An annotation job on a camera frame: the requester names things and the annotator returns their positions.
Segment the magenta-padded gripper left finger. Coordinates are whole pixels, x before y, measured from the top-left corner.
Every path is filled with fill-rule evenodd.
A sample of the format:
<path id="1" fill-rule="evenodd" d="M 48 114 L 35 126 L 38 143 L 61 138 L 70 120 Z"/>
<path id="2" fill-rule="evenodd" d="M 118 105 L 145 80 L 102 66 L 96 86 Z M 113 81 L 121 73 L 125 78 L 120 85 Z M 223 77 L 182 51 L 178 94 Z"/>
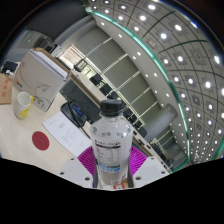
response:
<path id="1" fill-rule="evenodd" d="M 93 148 L 89 147 L 78 157 L 68 159 L 58 175 L 84 188 L 96 188 L 98 185 L 97 165 Z"/>

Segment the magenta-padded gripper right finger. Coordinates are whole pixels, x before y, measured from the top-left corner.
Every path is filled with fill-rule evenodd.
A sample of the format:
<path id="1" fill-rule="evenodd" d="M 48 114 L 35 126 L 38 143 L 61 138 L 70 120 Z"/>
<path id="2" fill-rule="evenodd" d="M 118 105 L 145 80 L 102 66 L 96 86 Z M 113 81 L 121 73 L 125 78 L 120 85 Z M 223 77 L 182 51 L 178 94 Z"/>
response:
<path id="1" fill-rule="evenodd" d="M 168 175 L 169 172 L 156 157 L 131 148 L 127 174 L 129 188 L 144 187 Z"/>

